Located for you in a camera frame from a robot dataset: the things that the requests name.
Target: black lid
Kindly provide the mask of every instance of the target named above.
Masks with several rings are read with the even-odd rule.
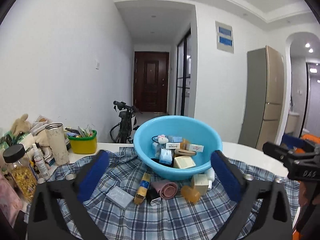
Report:
[[[3,159],[6,163],[14,163],[25,155],[26,151],[22,144],[10,146],[3,152]]]

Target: sliding glass door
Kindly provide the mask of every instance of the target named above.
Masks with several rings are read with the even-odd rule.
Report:
[[[178,44],[175,115],[188,116],[191,80],[191,30]]]

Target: white bottle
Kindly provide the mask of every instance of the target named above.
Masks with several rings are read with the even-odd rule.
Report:
[[[40,174],[45,179],[50,178],[50,173],[48,171],[47,165],[44,162],[42,154],[40,154],[35,143],[32,144],[32,147],[33,147],[33,152],[35,153],[34,159],[35,159],[36,165],[40,171]]]
[[[215,173],[213,168],[208,169],[205,174],[207,175],[208,181],[209,181],[209,187],[208,190],[212,190],[212,182],[214,182],[215,179]]]

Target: gold refrigerator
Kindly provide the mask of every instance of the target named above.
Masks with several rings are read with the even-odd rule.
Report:
[[[247,96],[239,144],[262,150],[265,142],[275,142],[284,93],[282,55],[266,46],[249,51]]]

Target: glass jar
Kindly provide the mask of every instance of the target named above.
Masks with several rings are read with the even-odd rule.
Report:
[[[3,152],[3,159],[7,163],[8,171],[17,183],[23,196],[31,202],[36,190],[37,179],[31,168],[24,146],[22,144],[10,146]]]

